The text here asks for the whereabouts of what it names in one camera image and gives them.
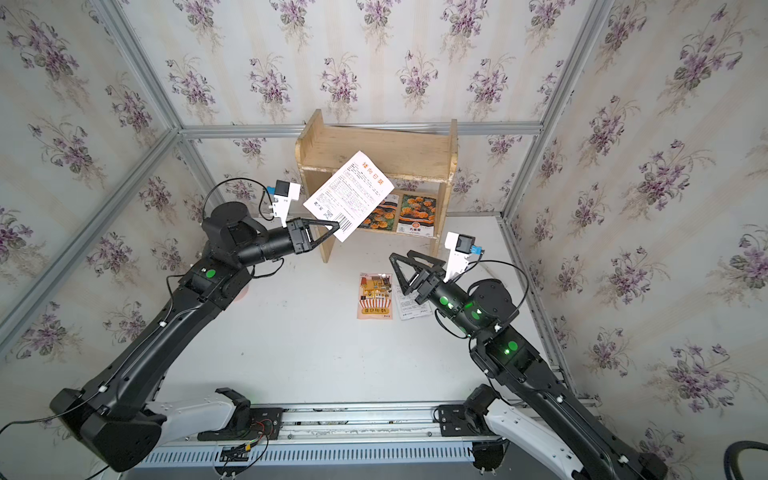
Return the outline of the white text seed bag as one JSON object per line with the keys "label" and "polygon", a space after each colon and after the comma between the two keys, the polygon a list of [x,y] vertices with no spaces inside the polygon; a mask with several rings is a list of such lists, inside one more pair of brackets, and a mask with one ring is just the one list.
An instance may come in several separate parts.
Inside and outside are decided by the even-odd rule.
{"label": "white text seed bag", "polygon": [[429,317],[433,308],[429,303],[418,304],[415,301],[416,293],[404,295],[399,287],[394,288],[394,299],[398,318],[401,321],[410,321]]}

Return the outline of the white barcode seed bag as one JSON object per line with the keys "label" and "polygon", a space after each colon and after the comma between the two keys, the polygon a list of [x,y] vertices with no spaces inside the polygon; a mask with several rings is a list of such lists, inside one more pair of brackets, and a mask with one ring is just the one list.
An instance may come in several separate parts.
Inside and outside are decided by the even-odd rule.
{"label": "white barcode seed bag", "polygon": [[317,219],[336,221],[344,242],[394,190],[393,183],[362,151],[356,152],[304,202]]}

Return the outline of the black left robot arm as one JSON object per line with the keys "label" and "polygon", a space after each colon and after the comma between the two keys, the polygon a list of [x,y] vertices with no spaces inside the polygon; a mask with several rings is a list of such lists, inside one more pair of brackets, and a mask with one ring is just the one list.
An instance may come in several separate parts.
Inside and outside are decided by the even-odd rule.
{"label": "black left robot arm", "polygon": [[137,466],[156,447],[201,432],[248,435],[250,401],[231,388],[192,401],[161,403],[155,396],[168,369],[202,329],[225,311],[252,280],[250,267],[314,250],[339,228],[313,238],[315,220],[295,218],[267,229],[240,202],[217,206],[202,222],[203,256],[181,277],[168,303],[99,375],[51,401],[72,436],[116,472]]}

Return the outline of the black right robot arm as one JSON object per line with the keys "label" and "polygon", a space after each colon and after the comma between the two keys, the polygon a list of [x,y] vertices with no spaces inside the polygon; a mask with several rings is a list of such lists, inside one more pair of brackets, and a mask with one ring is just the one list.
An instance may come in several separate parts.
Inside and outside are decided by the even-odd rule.
{"label": "black right robot arm", "polygon": [[389,257],[403,294],[429,302],[462,330],[469,356],[536,414],[494,398],[488,385],[465,403],[467,421],[516,445],[560,479],[663,479],[667,465],[605,427],[557,379],[539,351],[514,327],[519,308],[506,286],[487,278],[463,289],[446,277],[443,261],[416,251]]}

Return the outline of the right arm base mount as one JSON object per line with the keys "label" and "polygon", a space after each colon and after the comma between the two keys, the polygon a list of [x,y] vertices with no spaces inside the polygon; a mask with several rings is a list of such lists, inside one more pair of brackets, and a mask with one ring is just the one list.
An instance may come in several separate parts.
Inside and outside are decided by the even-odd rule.
{"label": "right arm base mount", "polygon": [[438,425],[441,437],[499,440],[501,436],[487,422],[492,406],[508,408],[510,404],[491,385],[482,383],[463,402],[435,407],[432,420]]}

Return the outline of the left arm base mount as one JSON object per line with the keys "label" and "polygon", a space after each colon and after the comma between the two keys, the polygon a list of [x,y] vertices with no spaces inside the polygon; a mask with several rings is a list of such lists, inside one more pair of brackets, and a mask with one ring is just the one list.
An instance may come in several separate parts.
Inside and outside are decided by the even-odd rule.
{"label": "left arm base mount", "polygon": [[259,435],[264,435],[269,440],[278,438],[283,408],[253,406],[248,398],[228,387],[218,388],[215,393],[228,400],[234,411],[223,427],[200,432],[197,434],[197,440],[253,440]]}

